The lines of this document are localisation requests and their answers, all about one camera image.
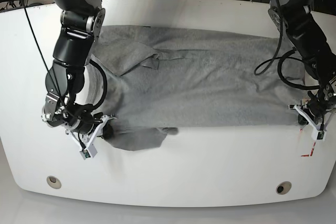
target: white tabletop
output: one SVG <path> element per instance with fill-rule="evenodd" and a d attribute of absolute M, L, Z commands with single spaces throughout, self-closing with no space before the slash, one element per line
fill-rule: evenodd
<path fill-rule="evenodd" d="M 141 25 L 231 31 L 278 37 L 268 5 L 230 0 L 104 0 L 104 25 Z M 56 5 L 28 10 L 51 65 L 60 31 Z M 335 17 L 315 13 L 336 51 Z M 97 141 L 83 161 L 64 129 L 40 120 L 45 99 L 42 61 L 22 10 L 1 14 L 0 136 L 16 183 L 25 190 L 124 205 L 209 207 L 309 198 L 323 192 L 336 160 L 336 127 L 311 151 L 311 131 L 295 126 L 180 129 L 160 148 L 127 152 Z M 62 188 L 46 183 L 56 176 Z M 276 186 L 291 181 L 290 193 Z"/>

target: metal grommet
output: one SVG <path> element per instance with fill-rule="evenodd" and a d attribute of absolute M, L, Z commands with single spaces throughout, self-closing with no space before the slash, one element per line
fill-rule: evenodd
<path fill-rule="evenodd" d="M 277 186 L 276 192 L 277 194 L 284 195 L 289 192 L 289 190 L 292 188 L 291 182 L 282 182 L 280 185 Z"/>
<path fill-rule="evenodd" d="M 54 176 L 48 176 L 47 183 L 53 189 L 59 189 L 62 186 L 61 181 L 59 181 L 59 179 Z"/>

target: round hole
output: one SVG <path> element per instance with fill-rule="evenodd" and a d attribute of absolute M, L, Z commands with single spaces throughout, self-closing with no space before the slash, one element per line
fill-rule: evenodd
<path fill-rule="evenodd" d="M 277 186 L 276 192 L 277 194 L 284 195 L 289 192 L 289 190 L 292 188 L 291 182 L 282 182 L 280 185 Z"/>
<path fill-rule="evenodd" d="M 59 189 L 62 186 L 61 181 L 59 181 L 59 179 L 54 176 L 48 176 L 47 183 L 53 189 Z"/>

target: gray towel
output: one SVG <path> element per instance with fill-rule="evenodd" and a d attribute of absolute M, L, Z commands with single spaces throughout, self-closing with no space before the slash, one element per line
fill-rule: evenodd
<path fill-rule="evenodd" d="M 101 111 L 118 118 L 110 143 L 141 150 L 160 146 L 170 128 L 297 124 L 287 106 L 306 94 L 279 80 L 277 62 L 264 75 L 253 75 L 273 56 L 277 41 L 193 29 L 104 27 L 93 54 L 108 75 Z M 280 55 L 289 49 L 283 46 Z M 285 61 L 283 73 L 303 84 L 300 62 Z"/>

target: gray fabric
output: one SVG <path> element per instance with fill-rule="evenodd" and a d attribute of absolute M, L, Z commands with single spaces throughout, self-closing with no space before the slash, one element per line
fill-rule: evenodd
<path fill-rule="evenodd" d="M 277 41 L 205 30 L 104 27 L 93 54 L 108 72 L 102 110 L 118 118 L 112 125 L 123 140 L 116 142 L 130 146 L 128 138 L 136 142 L 147 131 L 161 145 L 167 131 L 154 134 L 153 128 L 296 124 L 297 114 L 287 105 L 305 93 L 279 80 L 276 63 L 264 75 L 253 75 L 272 57 Z M 283 73 L 302 84 L 305 71 L 287 60 Z"/>

